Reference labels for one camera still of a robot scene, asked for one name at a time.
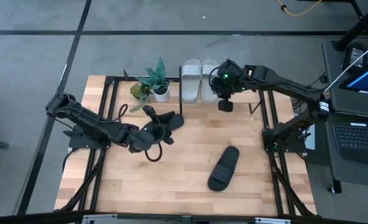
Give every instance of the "potted plant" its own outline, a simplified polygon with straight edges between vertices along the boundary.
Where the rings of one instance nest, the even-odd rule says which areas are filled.
[[[144,105],[144,103],[150,103],[149,95],[151,93],[151,87],[143,84],[143,83],[136,83],[130,88],[131,95],[134,96],[134,98],[138,99],[140,102],[137,106],[130,109],[130,112],[135,112],[139,109],[141,109]]]
[[[151,86],[156,101],[166,102],[170,97],[170,81],[166,81],[165,65],[162,58],[159,58],[156,72],[152,68],[147,68],[147,72],[149,78],[136,77],[136,79],[145,85]]]

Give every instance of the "white slide sandal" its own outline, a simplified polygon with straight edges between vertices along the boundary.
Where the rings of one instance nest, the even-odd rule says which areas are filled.
[[[185,103],[194,103],[198,97],[201,81],[201,61],[189,59],[182,67],[182,100]]]
[[[210,59],[210,58],[207,58],[203,62],[202,91],[201,92],[202,92],[202,100],[204,103],[213,103],[217,99],[217,95],[214,94],[213,91],[211,91],[211,88],[209,85],[209,74],[214,68],[218,66],[220,66],[220,64],[217,61]],[[215,77],[217,77],[217,69],[213,71],[213,73],[211,74],[211,80]]]

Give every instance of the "yellow cable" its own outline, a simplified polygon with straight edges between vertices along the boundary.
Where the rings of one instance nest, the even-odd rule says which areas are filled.
[[[286,10],[286,7],[283,9],[283,10],[285,10],[285,12],[287,12],[289,15],[291,15],[291,16],[301,16],[301,15],[303,15],[303,14],[306,14],[307,12],[309,12],[310,10],[312,10],[317,4],[319,4],[320,2],[321,2],[322,0],[319,0],[317,3],[315,3],[313,6],[311,6],[309,9],[307,9],[307,10],[305,10],[304,12],[302,12],[302,13],[299,13],[299,14],[292,14],[292,13],[290,13],[288,10]]]

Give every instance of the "wooden table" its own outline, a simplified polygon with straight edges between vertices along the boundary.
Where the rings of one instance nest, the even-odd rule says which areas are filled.
[[[105,76],[89,76],[82,105],[95,113],[103,92]],[[130,94],[135,82],[119,82],[114,116],[122,104],[129,109],[138,104]],[[106,103],[106,117],[109,108]],[[279,121],[293,118],[290,98],[275,93]],[[192,215],[277,216],[272,174],[264,152],[261,130],[261,109],[249,113],[260,101],[252,91],[235,94],[232,98],[234,111],[219,111],[217,102],[202,103],[199,95],[194,104],[183,104],[185,124],[172,134],[175,143],[162,144],[163,157],[159,162],[149,162],[144,153],[131,154],[127,148],[112,144],[107,150],[99,190],[96,211],[110,213],[154,213]],[[152,100],[158,114],[180,112],[178,83],[170,84],[170,99],[166,103]],[[142,127],[150,121],[140,110],[127,113],[123,123]],[[240,151],[234,177],[228,188],[213,192],[207,186],[208,177],[221,154],[229,145]],[[157,157],[159,150],[153,146],[150,157]],[[83,181],[89,149],[79,149],[67,160],[58,191],[55,208],[61,208],[73,196]],[[286,153],[290,183],[302,202],[316,213],[311,187],[304,161],[294,153]],[[88,191],[85,208],[89,207],[93,188]],[[288,213],[285,191],[281,186],[283,208]]]

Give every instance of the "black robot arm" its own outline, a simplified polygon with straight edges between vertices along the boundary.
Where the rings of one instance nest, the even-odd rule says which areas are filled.
[[[307,104],[307,110],[290,121],[279,123],[274,129],[264,130],[264,144],[267,149],[277,151],[278,147],[286,148],[289,140],[303,140],[306,136],[302,135],[301,131],[328,119],[329,105],[320,89],[282,78],[265,66],[247,65],[241,68],[230,59],[216,69],[218,77],[214,78],[210,85],[218,97],[222,98],[218,106],[221,111],[231,112],[231,95],[246,90],[277,91]]]
[[[68,118],[83,130],[86,138],[94,142],[111,140],[118,146],[129,146],[130,152],[146,152],[153,144],[158,144],[160,141],[173,144],[170,136],[173,129],[182,125],[182,116],[173,111],[156,115],[151,106],[144,106],[143,110],[152,121],[139,129],[135,125],[121,123],[120,118],[114,121],[104,119],[81,106],[75,97],[68,93],[57,93],[46,106],[49,117]]]

